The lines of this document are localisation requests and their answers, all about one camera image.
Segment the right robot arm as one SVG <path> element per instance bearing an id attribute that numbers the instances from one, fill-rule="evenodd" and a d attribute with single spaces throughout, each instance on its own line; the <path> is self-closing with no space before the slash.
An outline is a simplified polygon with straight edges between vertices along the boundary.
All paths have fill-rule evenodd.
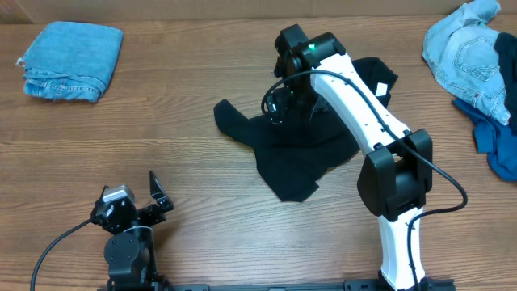
<path id="1" fill-rule="evenodd" d="M 420 260 L 419 222 L 432 188 L 432 140 L 394 117 L 368 88 L 345 47 L 330 32 L 312 39 L 294 24 L 275 39 L 274 69 L 296 101 L 323 98 L 337 113 L 364 155 L 357 181 L 361 200 L 376 216 L 383 260 L 384 290 L 428 290 Z"/>

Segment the navy blue garment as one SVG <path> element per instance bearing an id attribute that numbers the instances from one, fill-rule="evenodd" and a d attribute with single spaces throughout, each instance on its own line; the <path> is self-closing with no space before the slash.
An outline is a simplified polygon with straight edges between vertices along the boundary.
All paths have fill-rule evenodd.
<path id="1" fill-rule="evenodd" d="M 494 50 L 499 55 L 498 64 L 505 85 L 505 107 L 511 115 L 509 125 L 512 134 L 516 135 L 516 37 L 501 32 Z"/>

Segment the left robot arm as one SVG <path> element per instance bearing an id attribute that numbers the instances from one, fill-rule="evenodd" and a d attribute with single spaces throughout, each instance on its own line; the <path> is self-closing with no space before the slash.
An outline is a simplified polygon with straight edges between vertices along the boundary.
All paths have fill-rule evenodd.
<path id="1" fill-rule="evenodd" d="M 92 223 L 112 234 L 103 251 L 108 290 L 170 289 L 167 276 L 158 271 L 152 226 L 164 222 L 174 204 L 153 171 L 149 173 L 149 190 L 155 202 L 140 209 L 125 184 L 105 186 L 95 202 Z"/>

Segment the black t-shirt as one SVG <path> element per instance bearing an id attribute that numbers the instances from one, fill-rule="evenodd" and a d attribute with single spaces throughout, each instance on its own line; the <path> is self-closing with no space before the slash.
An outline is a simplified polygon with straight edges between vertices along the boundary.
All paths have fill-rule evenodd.
<path id="1" fill-rule="evenodd" d="M 222 133 L 253 149 L 259 174 L 281 201 L 306 200 L 328 169 L 359 152 L 351 132 L 323 98 L 307 108 L 289 104 L 278 124 L 265 115 L 249 119 L 226 99 L 213 112 Z"/>

